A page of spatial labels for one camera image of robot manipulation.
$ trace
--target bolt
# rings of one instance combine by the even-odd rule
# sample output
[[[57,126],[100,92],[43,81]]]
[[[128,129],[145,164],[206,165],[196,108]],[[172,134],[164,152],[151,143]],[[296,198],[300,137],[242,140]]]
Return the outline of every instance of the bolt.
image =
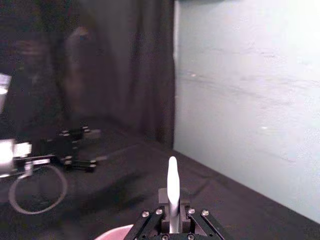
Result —
[[[188,214],[194,214],[196,210],[194,208],[189,208]]]
[[[142,217],[144,217],[144,218],[149,217],[149,215],[150,215],[150,212],[148,212],[148,211],[144,211],[142,213]]]
[[[202,214],[202,216],[208,216],[209,215],[209,211],[208,210],[203,210],[201,214]]]
[[[158,209],[155,211],[155,214],[157,214],[157,215],[160,215],[160,214],[162,214],[162,213],[163,213],[163,211],[162,211],[161,208],[158,208]]]
[[[195,236],[193,234],[188,235],[188,240],[195,240]]]
[[[161,240],[168,240],[169,239],[169,236],[166,234],[166,235],[163,235]]]

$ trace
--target black tablecloth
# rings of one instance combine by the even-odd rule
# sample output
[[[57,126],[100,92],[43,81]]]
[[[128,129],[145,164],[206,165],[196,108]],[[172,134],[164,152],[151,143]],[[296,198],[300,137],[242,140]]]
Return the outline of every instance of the black tablecloth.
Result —
[[[8,202],[15,179],[0,180],[1,240],[93,240],[112,228],[133,224],[142,210],[157,207],[170,156],[177,157],[180,185],[190,191],[192,206],[207,208],[234,239],[320,239],[317,223],[178,152],[111,125],[101,131],[99,139],[85,140],[80,150],[83,159],[98,157],[96,171],[64,173],[67,195],[46,213],[16,212]],[[60,184],[54,174],[41,181],[48,193]],[[21,202],[37,204],[32,196],[18,195]]]

